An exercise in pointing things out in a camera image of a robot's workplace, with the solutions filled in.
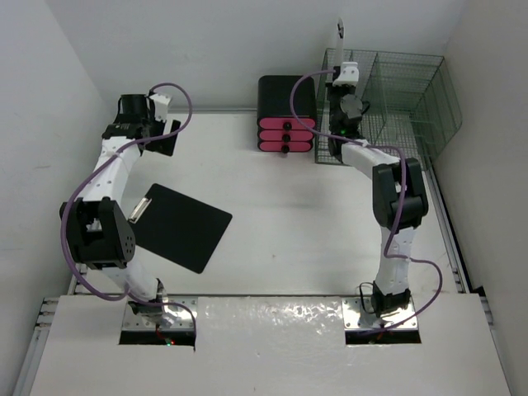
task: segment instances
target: clipboard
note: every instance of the clipboard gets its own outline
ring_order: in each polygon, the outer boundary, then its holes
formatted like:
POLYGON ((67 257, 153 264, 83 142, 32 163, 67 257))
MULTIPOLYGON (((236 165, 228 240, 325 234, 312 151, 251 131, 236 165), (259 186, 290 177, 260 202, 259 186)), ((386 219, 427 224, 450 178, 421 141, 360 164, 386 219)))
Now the clipboard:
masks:
POLYGON ((129 223, 136 245, 201 274, 232 218, 223 210, 152 184, 129 223))

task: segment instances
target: wall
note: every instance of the wall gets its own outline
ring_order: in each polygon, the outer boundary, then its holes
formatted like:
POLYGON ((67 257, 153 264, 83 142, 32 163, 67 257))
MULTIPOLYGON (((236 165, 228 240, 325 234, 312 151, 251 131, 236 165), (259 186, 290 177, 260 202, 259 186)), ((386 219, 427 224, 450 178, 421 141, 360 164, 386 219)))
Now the wall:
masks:
POLYGON ((464 124, 436 164, 514 394, 528 394, 527 21, 525 0, 468 0, 446 52, 464 124))
POLYGON ((8 395, 42 299, 67 288, 59 207, 93 167, 111 115, 44 1, 2 2, 0 43, 0 394, 8 395))
POLYGON ((252 107, 263 74, 321 67, 346 44, 441 54, 464 0, 46 0, 103 98, 171 80, 199 107, 252 107))

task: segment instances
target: wire rack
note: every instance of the wire rack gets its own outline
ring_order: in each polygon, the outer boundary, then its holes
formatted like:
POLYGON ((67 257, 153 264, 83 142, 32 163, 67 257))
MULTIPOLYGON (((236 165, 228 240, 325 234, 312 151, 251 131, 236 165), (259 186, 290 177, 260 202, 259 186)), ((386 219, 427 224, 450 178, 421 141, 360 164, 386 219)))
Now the wire rack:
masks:
MULTIPOLYGON (((334 65, 334 49, 324 54, 322 69, 334 65)), ((431 166, 459 130, 462 115, 442 56, 346 50, 345 60, 358 63, 360 81, 356 95, 370 103, 360 132, 372 144, 400 147, 407 157, 431 166)), ((329 133, 326 82, 318 85, 318 130, 329 133)), ((340 163, 328 152, 328 140, 315 140, 315 162, 340 163)))

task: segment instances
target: green wire basket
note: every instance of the green wire basket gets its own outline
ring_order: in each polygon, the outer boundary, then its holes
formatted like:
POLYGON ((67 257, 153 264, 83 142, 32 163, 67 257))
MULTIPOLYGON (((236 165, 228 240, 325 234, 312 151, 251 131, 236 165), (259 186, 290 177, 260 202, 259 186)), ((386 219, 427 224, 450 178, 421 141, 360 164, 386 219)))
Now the green wire basket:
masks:
MULTIPOLYGON (((334 49, 324 54, 322 70, 334 65, 334 49)), ((356 95, 370 103, 361 134, 372 144, 400 147, 407 157, 420 160, 423 169, 432 162, 462 125, 455 89, 442 56, 346 50, 344 60, 358 63, 356 95)), ((318 130, 329 133, 326 82, 319 80, 318 130)), ((328 140, 316 137, 315 162, 340 163, 328 152, 328 140)))

